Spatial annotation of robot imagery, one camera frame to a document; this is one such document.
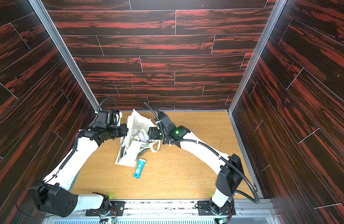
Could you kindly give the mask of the white floral canvas tote bag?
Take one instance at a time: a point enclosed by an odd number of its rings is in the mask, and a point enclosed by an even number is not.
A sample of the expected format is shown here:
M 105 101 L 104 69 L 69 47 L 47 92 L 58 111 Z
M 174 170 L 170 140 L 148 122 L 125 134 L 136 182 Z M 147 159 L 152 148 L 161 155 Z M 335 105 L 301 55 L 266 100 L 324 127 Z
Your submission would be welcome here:
M 156 127 L 152 121 L 137 111 L 133 110 L 127 117 L 128 132 L 120 140 L 120 150 L 115 164 L 121 166 L 135 167 L 136 161 L 148 150 L 153 153 L 159 151 L 161 140 L 152 140 L 148 137 L 147 131 Z

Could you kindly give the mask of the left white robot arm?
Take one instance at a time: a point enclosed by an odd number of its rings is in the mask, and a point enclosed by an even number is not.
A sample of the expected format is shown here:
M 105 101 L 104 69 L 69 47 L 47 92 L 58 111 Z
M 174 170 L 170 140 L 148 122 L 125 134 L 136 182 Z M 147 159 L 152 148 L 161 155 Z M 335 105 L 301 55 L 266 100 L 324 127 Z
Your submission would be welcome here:
M 92 153 L 106 140 L 125 137 L 126 124 L 98 125 L 80 130 L 69 154 L 32 190 L 32 198 L 39 211 L 59 217 L 71 213 L 93 210 L 98 215 L 108 215 L 112 209 L 109 197 L 101 193 L 76 195 L 70 188 L 80 169 Z

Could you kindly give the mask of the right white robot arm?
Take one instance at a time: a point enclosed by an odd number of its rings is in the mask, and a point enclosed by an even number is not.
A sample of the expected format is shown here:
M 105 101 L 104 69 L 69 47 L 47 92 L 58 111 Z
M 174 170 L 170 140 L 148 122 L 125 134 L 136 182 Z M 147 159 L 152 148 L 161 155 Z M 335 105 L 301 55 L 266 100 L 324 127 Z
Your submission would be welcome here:
M 209 200 L 211 212 L 220 215 L 226 203 L 233 205 L 234 195 L 240 194 L 258 204 L 258 193 L 252 183 L 246 178 L 240 157 L 224 154 L 200 140 L 193 132 L 184 126 L 175 126 L 167 114 L 144 103 L 155 116 L 157 127 L 148 130 L 149 138 L 162 140 L 164 145 L 177 147 L 193 154 L 207 164 L 218 176 L 215 183 L 216 191 Z

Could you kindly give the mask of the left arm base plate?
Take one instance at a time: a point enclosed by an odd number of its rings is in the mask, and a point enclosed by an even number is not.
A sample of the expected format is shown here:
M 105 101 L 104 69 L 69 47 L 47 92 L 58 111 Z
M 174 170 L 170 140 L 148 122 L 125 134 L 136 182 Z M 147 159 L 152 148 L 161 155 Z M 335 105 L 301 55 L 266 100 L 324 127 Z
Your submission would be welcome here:
M 109 201 L 99 209 L 86 210 L 87 217 L 121 217 L 124 213 L 125 201 Z

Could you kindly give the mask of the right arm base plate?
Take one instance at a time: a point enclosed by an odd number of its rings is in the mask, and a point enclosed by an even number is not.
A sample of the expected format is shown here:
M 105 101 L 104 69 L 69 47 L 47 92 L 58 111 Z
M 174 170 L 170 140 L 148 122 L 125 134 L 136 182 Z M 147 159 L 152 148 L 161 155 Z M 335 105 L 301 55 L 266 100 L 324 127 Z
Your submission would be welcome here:
M 201 200 L 194 207 L 198 210 L 200 216 L 233 216 L 236 214 L 235 208 L 230 201 L 227 201 L 223 207 L 219 207 L 211 200 Z

